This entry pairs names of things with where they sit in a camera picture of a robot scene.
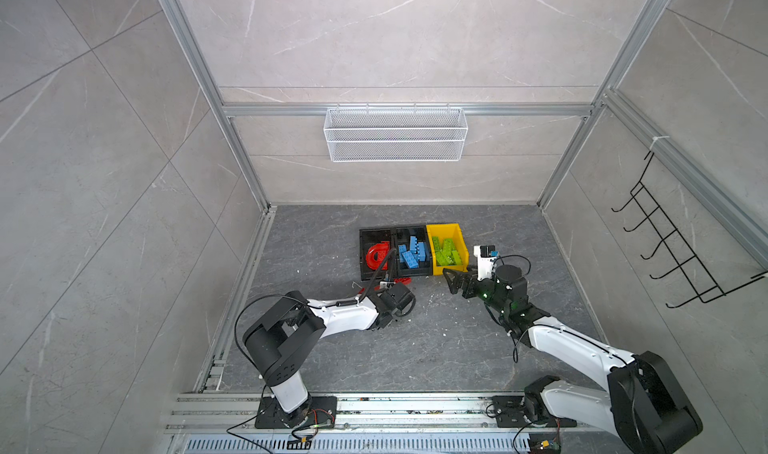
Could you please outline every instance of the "yellow bin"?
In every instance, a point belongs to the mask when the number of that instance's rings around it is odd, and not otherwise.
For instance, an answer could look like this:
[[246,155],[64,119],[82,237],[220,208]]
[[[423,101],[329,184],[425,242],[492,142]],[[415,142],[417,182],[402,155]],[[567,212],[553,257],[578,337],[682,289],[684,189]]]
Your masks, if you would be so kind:
[[[453,245],[456,246],[458,255],[462,258],[461,266],[437,266],[437,260],[435,259],[435,246],[432,244],[432,236],[437,236],[440,242],[443,242],[447,238],[453,239]],[[464,244],[464,237],[462,237],[462,229],[458,224],[428,224],[427,225],[427,237],[429,238],[429,247],[432,249],[432,275],[442,276],[443,268],[456,269],[466,272],[467,264],[469,264],[469,251],[466,244]]]

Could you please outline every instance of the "white wire basket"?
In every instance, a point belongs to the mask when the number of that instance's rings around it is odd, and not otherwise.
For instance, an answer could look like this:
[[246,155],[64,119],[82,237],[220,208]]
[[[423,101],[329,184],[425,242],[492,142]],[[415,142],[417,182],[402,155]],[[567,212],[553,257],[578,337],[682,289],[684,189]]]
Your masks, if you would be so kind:
[[458,161],[467,137],[461,108],[330,108],[323,126],[333,162]]

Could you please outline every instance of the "white zip tie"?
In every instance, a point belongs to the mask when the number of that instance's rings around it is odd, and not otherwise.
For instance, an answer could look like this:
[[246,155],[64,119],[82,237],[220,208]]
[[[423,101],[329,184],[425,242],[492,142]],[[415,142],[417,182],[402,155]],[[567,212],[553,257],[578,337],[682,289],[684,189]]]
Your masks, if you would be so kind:
[[648,151],[654,148],[654,144],[656,144],[656,141],[658,141],[659,139],[669,139],[669,136],[654,136],[653,139],[654,141],[650,143],[650,146],[648,147]]

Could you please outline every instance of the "gray marble floor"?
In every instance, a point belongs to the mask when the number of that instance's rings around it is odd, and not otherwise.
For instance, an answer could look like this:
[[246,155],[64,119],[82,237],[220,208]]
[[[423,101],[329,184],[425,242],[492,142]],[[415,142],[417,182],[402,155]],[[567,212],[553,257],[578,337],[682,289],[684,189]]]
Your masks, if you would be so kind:
[[[495,244],[503,254],[531,259],[528,292],[534,304],[590,336],[596,330],[536,206],[281,206],[250,296],[300,290],[306,297],[354,295],[360,283],[358,229],[398,224],[458,222],[469,249]],[[301,372],[310,391],[521,390],[545,374],[583,386],[586,376],[549,354],[512,341],[478,300],[452,296],[442,277],[415,277],[412,314],[378,331],[341,333],[317,344]],[[243,315],[242,333],[271,302]],[[222,389],[258,392],[256,370],[232,349]],[[566,452],[626,452],[607,433],[576,436]]]

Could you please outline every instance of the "black mounting plate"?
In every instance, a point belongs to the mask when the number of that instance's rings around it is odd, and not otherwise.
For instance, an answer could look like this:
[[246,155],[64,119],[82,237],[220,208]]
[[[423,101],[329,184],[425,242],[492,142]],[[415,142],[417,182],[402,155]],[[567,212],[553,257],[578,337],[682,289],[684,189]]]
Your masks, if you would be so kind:
[[[333,418],[336,418],[336,402],[337,398],[333,396],[328,397],[314,397],[312,396],[312,409],[322,409],[330,412]],[[318,421],[322,423],[326,417],[322,412],[318,412]],[[259,412],[256,414],[256,420],[254,427],[256,429],[287,429],[288,426],[283,422],[283,410],[280,408],[280,404],[277,398],[264,396],[259,402]],[[329,428],[334,427],[335,424],[331,423]]]
[[[523,418],[525,414],[524,407],[522,405],[523,396],[494,396],[491,398],[493,401],[493,411],[491,407],[488,408],[488,413],[495,416],[497,427],[523,427],[528,424]],[[554,419],[547,421],[546,425],[542,426],[537,424],[536,427],[557,427],[558,423]],[[576,427],[576,421],[567,418],[560,419],[560,427]]]

